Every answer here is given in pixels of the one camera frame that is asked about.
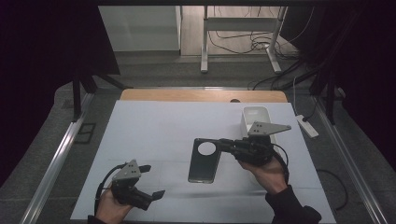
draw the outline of metal frame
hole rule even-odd
[[[265,45],[267,55],[276,74],[280,74],[279,63],[276,59],[275,44],[279,36],[280,27],[285,17],[286,7],[281,7],[277,18],[208,18],[207,6],[204,13],[204,38],[201,49],[201,73],[207,73],[208,50],[207,32],[209,31],[262,31],[272,32],[269,45]]]
[[[49,168],[47,169],[44,177],[41,179],[40,185],[35,191],[35,195],[33,196],[32,201],[30,201],[20,223],[36,223],[37,219],[41,213],[41,210],[48,199],[52,187],[58,177],[58,174],[61,172],[61,169],[64,165],[64,161],[66,160],[67,154],[69,152],[70,147],[73,144],[73,141],[78,134],[78,130],[84,121],[88,108],[91,104],[93,98],[92,93],[87,93],[84,96],[82,101],[81,115],[76,122],[71,122],[69,128],[64,135],[64,139],[61,144],[58,146],[58,149],[55,152],[55,155],[52,158],[51,163],[49,164]]]
[[[385,218],[384,213],[382,212],[382,208],[379,205],[376,197],[374,196],[372,190],[368,186],[364,177],[362,176],[358,166],[353,160],[352,156],[349,153],[347,145],[344,143],[340,133],[337,131],[337,128],[331,124],[331,122],[327,119],[326,114],[324,112],[324,105],[321,101],[318,102],[318,112],[320,114],[320,118],[322,119],[326,130],[329,133],[330,138],[332,139],[335,148],[337,149],[341,161],[346,167],[347,172],[349,173],[350,178],[352,179],[353,184],[355,185],[359,195],[363,199],[364,205],[366,206],[367,211],[369,212],[373,222],[375,224],[385,224],[388,223]]]

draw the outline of white desk leg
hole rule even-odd
[[[201,73],[207,73],[207,6],[204,15],[204,39],[201,50]]]
[[[276,44],[277,37],[279,36],[280,27],[282,26],[283,18],[285,17],[285,12],[286,12],[286,8],[281,7],[279,14],[277,15],[276,27],[275,27],[275,30],[273,31],[271,43],[269,45],[265,46],[268,57],[270,58],[271,65],[273,66],[274,72],[276,74],[282,73],[282,70],[280,69],[279,63],[277,62],[277,59],[276,59],[275,44]]]

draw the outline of gray carpet floor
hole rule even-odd
[[[117,58],[121,75],[112,77],[125,85],[136,88],[228,87],[246,90],[251,81],[274,76],[271,65],[264,56],[211,57],[209,58],[209,73],[205,75],[199,71],[200,59],[197,57],[179,57],[162,53],[155,55],[118,53]],[[281,61],[280,63],[282,68],[287,68],[293,61]],[[305,70],[306,68],[302,66],[294,73],[281,79],[279,83],[293,81],[296,75]],[[83,221],[70,221],[69,218],[100,145],[112,108],[121,94],[120,90],[102,79],[96,78],[95,80],[100,88],[95,94],[84,120],[84,123],[87,124],[85,128],[90,128],[90,124],[95,124],[93,136],[90,139],[86,134],[78,135],[78,142],[70,149],[64,168],[56,180],[37,223],[84,223]],[[309,115],[315,107],[315,103],[307,91],[310,83],[311,80],[308,79],[296,85],[295,91],[293,89],[285,91],[289,102],[294,104],[300,114]],[[258,90],[269,90],[269,88],[270,83],[264,83],[258,87]],[[18,223],[21,220],[73,118],[71,85],[61,87],[54,97],[55,104],[35,141],[11,177],[0,189],[0,220],[2,223]],[[396,202],[396,174],[370,139],[349,117],[342,107],[341,101],[336,101],[334,104],[334,120],[361,173],[382,206],[389,223],[396,223],[394,215],[394,211],[396,211],[394,203]],[[304,134],[304,140],[315,166],[338,175],[349,193],[346,207],[340,211],[333,210],[337,223],[373,223],[361,196],[335,150],[318,111],[311,118],[310,123],[319,132],[319,137],[311,139]],[[318,174],[331,207],[336,208],[341,205],[345,199],[342,186],[331,175]]]

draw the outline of white wall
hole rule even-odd
[[[180,49],[180,7],[99,10],[114,51]]]

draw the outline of person's left hand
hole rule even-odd
[[[100,196],[100,202],[96,211],[96,218],[106,224],[121,223],[133,207],[129,204],[120,204],[113,196],[110,189],[105,190]]]

